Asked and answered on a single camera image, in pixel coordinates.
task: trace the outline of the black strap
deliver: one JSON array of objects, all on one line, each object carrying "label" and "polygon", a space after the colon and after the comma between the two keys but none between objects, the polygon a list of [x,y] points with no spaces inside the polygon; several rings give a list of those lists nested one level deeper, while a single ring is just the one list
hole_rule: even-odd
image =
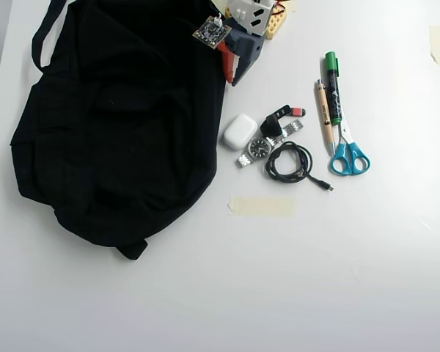
[{"label": "black strap", "polygon": [[51,0],[43,22],[32,38],[32,61],[41,72],[43,71],[43,66],[41,65],[41,55],[43,54],[44,40],[51,31],[54,23],[57,21],[57,18],[59,18],[60,14],[62,13],[66,3],[67,0]]}]

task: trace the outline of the wristwatch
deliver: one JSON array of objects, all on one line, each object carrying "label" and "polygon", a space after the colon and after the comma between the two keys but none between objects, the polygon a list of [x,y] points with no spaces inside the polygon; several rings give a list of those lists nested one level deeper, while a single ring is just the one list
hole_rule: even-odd
[{"label": "wristwatch", "polygon": [[286,125],[282,129],[282,134],[278,137],[253,138],[246,146],[243,155],[238,158],[238,163],[241,167],[245,167],[255,161],[266,159],[272,153],[275,146],[302,128],[303,124],[299,120],[295,120]]}]

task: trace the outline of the white plastic device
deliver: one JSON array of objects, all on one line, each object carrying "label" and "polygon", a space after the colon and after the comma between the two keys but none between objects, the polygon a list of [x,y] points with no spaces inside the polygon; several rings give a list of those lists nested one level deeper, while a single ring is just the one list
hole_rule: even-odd
[{"label": "white plastic device", "polygon": [[224,132],[223,138],[234,150],[242,150],[257,132],[257,123],[251,117],[238,115]]},{"label": "white plastic device", "polygon": [[235,20],[248,33],[263,36],[276,0],[228,0],[228,8]]}]

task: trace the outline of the marker cap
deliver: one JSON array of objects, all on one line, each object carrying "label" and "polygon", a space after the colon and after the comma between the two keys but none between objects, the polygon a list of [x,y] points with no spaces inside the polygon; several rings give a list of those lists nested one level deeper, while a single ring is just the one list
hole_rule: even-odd
[{"label": "marker cap", "polygon": [[339,77],[339,61],[337,60],[336,53],[330,51],[326,54],[326,70],[337,71],[337,77]]}]

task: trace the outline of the pen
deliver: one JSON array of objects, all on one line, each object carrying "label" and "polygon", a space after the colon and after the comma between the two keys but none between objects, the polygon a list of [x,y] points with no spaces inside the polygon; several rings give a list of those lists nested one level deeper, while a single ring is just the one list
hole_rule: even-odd
[{"label": "pen", "polygon": [[332,125],[340,125],[342,121],[342,108],[340,104],[339,85],[337,77],[339,77],[339,61],[336,53],[330,51],[326,54],[326,71],[328,72],[328,94],[329,106],[331,107],[331,123]]},{"label": "pen", "polygon": [[324,132],[329,143],[329,149],[332,156],[336,154],[336,142],[334,141],[334,134],[332,132],[331,117],[329,116],[328,101],[326,99],[326,91],[324,89],[323,81],[318,79],[318,97],[320,100],[321,113],[323,114]]}]

